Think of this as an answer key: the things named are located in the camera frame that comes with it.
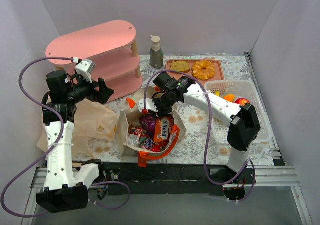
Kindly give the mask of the orange plastic grocery bag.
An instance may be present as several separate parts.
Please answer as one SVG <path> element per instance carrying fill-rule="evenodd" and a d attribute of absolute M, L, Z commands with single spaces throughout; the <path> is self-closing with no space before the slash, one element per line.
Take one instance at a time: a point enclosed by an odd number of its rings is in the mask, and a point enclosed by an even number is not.
<path fill-rule="evenodd" d="M 84 155 L 92 158 L 89 141 L 93 139 L 113 141 L 119 114 L 110 108 L 87 99 L 76 105 L 75 126 L 72 135 L 72 159 Z"/>

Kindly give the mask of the red food item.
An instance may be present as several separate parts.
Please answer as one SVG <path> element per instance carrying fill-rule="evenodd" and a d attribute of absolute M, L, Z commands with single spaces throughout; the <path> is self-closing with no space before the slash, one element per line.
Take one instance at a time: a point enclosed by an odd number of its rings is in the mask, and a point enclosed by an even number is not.
<path fill-rule="evenodd" d="M 235 103 L 238 104 L 238 105 L 241 105 L 241 106 L 245 106 L 246 104 L 251 104 L 251 102 L 250 102 L 248 99 L 243 98 L 243 97 L 238 98 L 238 99 L 235 101 Z"/>

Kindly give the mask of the orange fruit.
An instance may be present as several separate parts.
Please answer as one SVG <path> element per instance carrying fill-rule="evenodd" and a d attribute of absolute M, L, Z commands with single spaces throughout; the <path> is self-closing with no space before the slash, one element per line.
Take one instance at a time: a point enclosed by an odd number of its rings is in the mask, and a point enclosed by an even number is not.
<path fill-rule="evenodd" d="M 235 101 L 236 96 L 234 94 L 227 94 L 223 97 L 224 100 L 233 103 Z"/>

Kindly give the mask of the brown cracker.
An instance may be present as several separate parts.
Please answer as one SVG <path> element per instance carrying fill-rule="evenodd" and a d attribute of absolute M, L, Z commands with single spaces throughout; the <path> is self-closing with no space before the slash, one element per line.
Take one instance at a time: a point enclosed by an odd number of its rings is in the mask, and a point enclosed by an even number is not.
<path fill-rule="evenodd" d="M 189 64 L 183 60 L 173 61 L 171 63 L 170 69 L 182 73 L 188 73 L 190 71 Z"/>

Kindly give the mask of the croissant bread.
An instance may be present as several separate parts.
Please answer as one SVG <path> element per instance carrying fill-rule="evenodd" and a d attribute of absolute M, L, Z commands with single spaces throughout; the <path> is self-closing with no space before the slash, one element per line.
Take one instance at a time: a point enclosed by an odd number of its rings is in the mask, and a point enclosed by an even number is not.
<path fill-rule="evenodd" d="M 197 61 L 192 66 L 192 75 L 198 80 L 209 80 L 216 75 L 215 65 L 205 59 Z"/>

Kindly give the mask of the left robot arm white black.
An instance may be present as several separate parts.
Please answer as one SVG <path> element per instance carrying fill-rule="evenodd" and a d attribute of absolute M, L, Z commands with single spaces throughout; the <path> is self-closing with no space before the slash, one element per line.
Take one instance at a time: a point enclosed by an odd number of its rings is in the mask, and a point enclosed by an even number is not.
<path fill-rule="evenodd" d="M 90 186 L 101 185 L 107 178 L 99 159 L 85 162 L 74 174 L 72 140 L 77 103 L 90 100 L 104 105 L 114 90 L 102 78 L 89 80 L 88 75 L 78 73 L 74 78 L 76 83 L 64 70 L 49 73 L 49 91 L 41 102 L 49 154 L 44 191 L 37 193 L 36 202 L 52 214 L 86 208 Z"/>

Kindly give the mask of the orange Fox's candy bag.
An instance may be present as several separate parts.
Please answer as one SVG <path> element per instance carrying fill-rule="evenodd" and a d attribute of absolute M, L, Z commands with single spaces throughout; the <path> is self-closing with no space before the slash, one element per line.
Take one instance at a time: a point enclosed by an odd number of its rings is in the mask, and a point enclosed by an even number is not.
<path fill-rule="evenodd" d="M 153 141 L 155 144 L 167 143 L 172 134 L 172 129 L 174 126 L 173 116 L 164 116 L 157 118 L 155 121 L 155 130 Z"/>

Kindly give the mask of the beige canvas tote bag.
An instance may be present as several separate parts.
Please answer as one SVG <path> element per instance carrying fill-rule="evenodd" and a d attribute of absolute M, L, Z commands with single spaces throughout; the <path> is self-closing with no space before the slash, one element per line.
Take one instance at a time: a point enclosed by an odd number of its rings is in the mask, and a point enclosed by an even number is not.
<path fill-rule="evenodd" d="M 130 125 L 137 125 L 139 122 L 139 118 L 143 115 L 141 113 L 140 107 L 142 107 L 143 105 L 144 94 L 146 94 L 146 97 L 148 99 L 151 99 L 152 96 L 158 91 L 159 89 L 152 86 L 148 88 L 141 88 L 140 90 L 138 90 L 132 98 L 132 100 L 135 102 L 135 105 L 128 105 L 124 111 L 121 111 L 117 123 L 115 137 L 120 156 L 124 158 L 129 158 L 132 157 L 135 152 L 137 152 L 138 166 L 141 168 L 145 168 L 147 166 L 147 162 L 165 158 L 171 153 L 171 151 L 175 148 L 179 141 L 186 138 L 187 129 L 181 117 L 177 113 L 177 106 L 174 105 L 173 112 L 170 113 L 174 119 L 174 125 L 172 128 L 173 137 L 169 139 L 169 144 L 164 149 L 164 151 L 148 151 L 146 149 L 133 146 L 129 142 Z"/>

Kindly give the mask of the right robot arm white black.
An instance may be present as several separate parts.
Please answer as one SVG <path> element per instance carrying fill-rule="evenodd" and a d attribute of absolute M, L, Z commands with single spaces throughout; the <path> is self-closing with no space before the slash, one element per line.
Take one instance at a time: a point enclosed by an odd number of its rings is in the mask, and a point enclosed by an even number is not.
<path fill-rule="evenodd" d="M 150 80 L 162 94 L 152 100 L 152 111 L 159 116 L 169 114 L 173 105 L 181 102 L 207 112 L 210 123 L 217 119 L 228 127 L 227 142 L 231 152 L 221 182 L 237 184 L 243 180 L 249 147 L 261 130 L 256 108 L 250 103 L 240 105 L 210 93 L 189 75 L 176 80 L 165 70 L 156 73 Z"/>

